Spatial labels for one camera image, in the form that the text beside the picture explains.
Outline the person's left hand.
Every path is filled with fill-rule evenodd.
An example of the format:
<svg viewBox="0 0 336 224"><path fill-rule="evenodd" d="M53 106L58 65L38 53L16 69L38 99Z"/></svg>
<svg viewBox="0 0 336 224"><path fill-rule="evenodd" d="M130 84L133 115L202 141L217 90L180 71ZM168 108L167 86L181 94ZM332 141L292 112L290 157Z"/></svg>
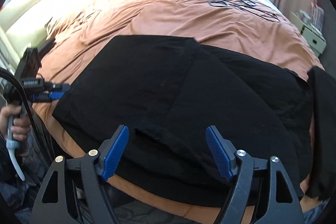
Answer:
<svg viewBox="0 0 336 224"><path fill-rule="evenodd" d="M8 105L1 108L1 135L7 139L7 125L11 116L16 116L21 113L20 106ZM22 118L14 118L11 126L13 138L17 141L25 141L30 132L30 119L28 116Z"/></svg>

